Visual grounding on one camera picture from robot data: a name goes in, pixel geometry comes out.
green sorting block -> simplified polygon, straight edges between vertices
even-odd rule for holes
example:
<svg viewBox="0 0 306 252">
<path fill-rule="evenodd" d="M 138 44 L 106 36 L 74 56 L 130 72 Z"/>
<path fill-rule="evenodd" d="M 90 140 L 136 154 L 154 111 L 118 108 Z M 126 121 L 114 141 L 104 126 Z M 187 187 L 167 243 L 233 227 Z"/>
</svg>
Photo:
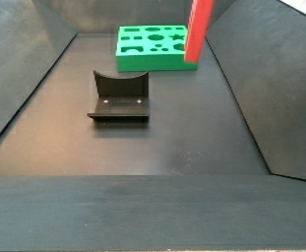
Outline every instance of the green sorting block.
<svg viewBox="0 0 306 252">
<path fill-rule="evenodd" d="M 187 32 L 185 26 L 119 27 L 118 71 L 197 69 L 197 64 L 185 62 Z"/>
</svg>

bin floor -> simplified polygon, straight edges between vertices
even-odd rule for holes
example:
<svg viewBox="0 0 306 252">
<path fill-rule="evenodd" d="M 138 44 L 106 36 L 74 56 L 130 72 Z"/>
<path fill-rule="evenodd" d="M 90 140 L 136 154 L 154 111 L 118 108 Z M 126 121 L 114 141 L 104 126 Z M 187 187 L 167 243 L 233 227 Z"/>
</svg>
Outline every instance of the bin floor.
<svg viewBox="0 0 306 252">
<path fill-rule="evenodd" d="M 112 35 L 72 41 L 0 138 L 0 176 L 267 174 L 209 46 L 197 71 L 151 72 L 147 124 L 87 117 L 94 70 L 118 75 Z"/>
</svg>

circular hole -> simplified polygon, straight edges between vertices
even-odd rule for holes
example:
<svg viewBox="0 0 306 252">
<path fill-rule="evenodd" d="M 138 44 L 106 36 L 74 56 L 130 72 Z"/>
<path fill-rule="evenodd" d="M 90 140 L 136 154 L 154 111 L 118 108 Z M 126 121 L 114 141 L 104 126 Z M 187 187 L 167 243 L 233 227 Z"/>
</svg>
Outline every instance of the circular hole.
<svg viewBox="0 0 306 252">
<path fill-rule="evenodd" d="M 162 35 L 158 35 L 158 34 L 150 35 L 147 38 L 150 40 L 155 40 L 155 41 L 164 39 L 164 37 Z"/>
<path fill-rule="evenodd" d="M 183 43 L 178 43 L 174 45 L 174 49 L 179 50 L 179 51 L 185 51 L 185 44 Z"/>
<path fill-rule="evenodd" d="M 146 30 L 147 30 L 148 32 L 152 32 L 152 31 L 156 32 L 156 31 L 159 31 L 160 29 L 159 29 L 159 28 L 147 28 Z"/>
</svg>

red pole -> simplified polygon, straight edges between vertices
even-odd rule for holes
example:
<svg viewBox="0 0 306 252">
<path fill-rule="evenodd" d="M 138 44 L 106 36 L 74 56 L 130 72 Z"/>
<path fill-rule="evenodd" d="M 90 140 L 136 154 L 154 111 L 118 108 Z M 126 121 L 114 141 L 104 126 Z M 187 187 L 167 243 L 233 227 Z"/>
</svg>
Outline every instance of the red pole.
<svg viewBox="0 0 306 252">
<path fill-rule="evenodd" d="M 205 41 L 214 0 L 193 0 L 186 43 L 186 61 L 197 63 Z"/>
</svg>

black plastic holder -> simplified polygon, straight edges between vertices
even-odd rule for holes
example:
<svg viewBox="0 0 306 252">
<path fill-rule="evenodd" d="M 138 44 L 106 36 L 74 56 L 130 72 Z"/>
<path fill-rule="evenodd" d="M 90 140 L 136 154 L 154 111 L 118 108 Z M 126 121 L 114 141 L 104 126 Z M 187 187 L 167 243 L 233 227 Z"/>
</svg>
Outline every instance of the black plastic holder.
<svg viewBox="0 0 306 252">
<path fill-rule="evenodd" d="M 99 99 L 95 112 L 87 115 L 95 120 L 147 120 L 148 72 L 132 78 L 114 78 L 96 71 L 94 74 Z"/>
</svg>

